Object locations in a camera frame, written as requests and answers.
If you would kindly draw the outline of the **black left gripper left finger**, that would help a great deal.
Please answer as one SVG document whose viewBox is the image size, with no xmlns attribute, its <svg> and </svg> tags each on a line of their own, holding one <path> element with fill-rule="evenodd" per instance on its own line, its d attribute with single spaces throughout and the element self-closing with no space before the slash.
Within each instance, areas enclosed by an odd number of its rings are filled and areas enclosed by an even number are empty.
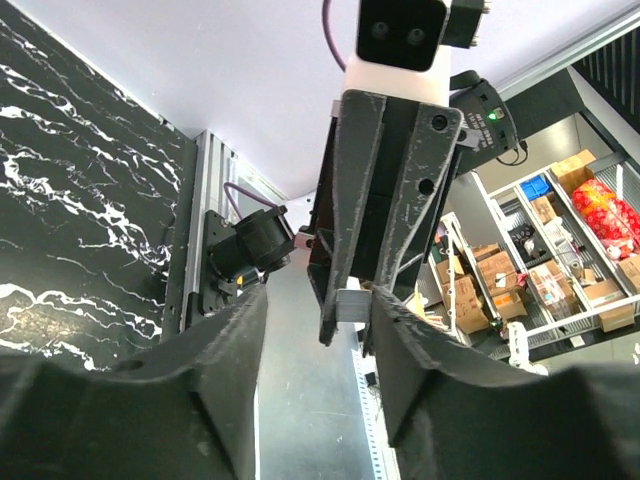
<svg viewBox="0 0 640 480">
<path fill-rule="evenodd" d="M 5 479 L 251 479 L 267 292 L 105 372 L 1 360 Z"/>
</svg>

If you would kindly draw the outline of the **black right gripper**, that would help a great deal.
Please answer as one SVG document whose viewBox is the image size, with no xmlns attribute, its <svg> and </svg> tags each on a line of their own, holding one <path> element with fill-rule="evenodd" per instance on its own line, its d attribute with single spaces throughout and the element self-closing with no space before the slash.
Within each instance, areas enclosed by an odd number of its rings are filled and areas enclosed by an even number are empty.
<svg viewBox="0 0 640 480">
<path fill-rule="evenodd" d="M 319 341 L 337 329 L 349 278 L 413 294 L 460 162 L 457 109 L 349 90 L 327 138 L 311 214 L 308 275 L 323 300 Z"/>
</svg>

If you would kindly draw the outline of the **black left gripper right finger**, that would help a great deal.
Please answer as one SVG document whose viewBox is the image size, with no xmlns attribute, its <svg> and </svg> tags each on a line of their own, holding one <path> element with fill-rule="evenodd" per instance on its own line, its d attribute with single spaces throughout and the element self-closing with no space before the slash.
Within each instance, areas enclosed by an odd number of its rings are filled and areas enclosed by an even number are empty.
<svg viewBox="0 0 640 480">
<path fill-rule="evenodd" d="M 638 477 L 637 367 L 532 374 L 461 345 L 381 287 L 371 331 L 402 478 Z"/>
</svg>

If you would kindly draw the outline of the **silver staple strip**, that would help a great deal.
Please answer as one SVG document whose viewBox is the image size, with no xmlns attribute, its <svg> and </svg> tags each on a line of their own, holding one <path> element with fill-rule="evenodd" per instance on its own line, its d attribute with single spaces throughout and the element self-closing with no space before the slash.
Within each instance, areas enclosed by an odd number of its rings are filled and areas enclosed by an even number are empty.
<svg viewBox="0 0 640 480">
<path fill-rule="evenodd" d="M 340 289 L 336 299 L 336 321 L 366 323 L 370 318 L 371 303 L 370 290 Z"/>
</svg>

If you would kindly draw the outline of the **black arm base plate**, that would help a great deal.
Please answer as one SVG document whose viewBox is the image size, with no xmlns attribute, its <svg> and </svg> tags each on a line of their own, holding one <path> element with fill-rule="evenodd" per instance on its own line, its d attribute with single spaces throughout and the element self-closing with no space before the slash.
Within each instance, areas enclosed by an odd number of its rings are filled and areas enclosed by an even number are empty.
<svg viewBox="0 0 640 480">
<path fill-rule="evenodd" d="M 241 252 L 234 226 L 213 210 L 204 215 L 199 278 L 199 312 L 205 317 L 233 303 L 249 287 L 264 284 L 269 275 Z"/>
</svg>

